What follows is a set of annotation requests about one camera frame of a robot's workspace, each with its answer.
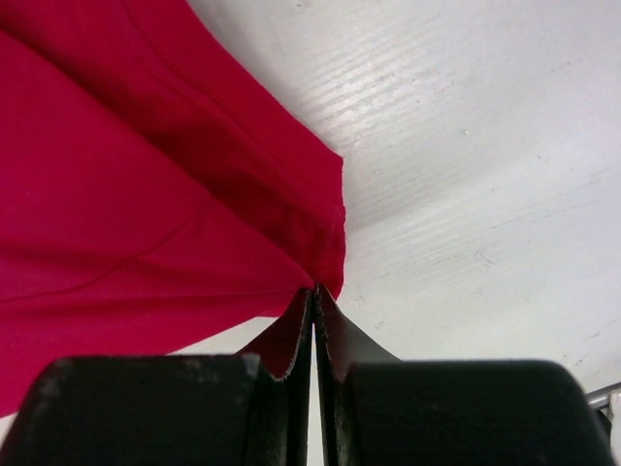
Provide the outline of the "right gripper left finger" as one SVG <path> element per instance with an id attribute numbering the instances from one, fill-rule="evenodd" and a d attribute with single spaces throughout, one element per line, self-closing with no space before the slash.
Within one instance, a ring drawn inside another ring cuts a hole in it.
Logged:
<path id="1" fill-rule="evenodd" d="M 303 465 L 311 292 L 239 352 L 59 359 L 33 382 L 5 465 Z"/>

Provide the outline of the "bright red t shirt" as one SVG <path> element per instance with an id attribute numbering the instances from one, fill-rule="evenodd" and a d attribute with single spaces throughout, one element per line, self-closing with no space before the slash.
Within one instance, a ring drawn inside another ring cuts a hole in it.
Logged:
<path id="1" fill-rule="evenodd" d="M 184 1 L 1 5 L 1 412 L 343 287 L 343 160 Z"/>

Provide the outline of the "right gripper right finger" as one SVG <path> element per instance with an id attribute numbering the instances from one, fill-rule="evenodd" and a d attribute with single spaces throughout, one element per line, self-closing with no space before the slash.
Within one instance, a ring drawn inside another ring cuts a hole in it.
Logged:
<path id="1" fill-rule="evenodd" d="M 544 360 L 402 360 L 314 292 L 329 465 L 610 465 L 573 376 Z"/>

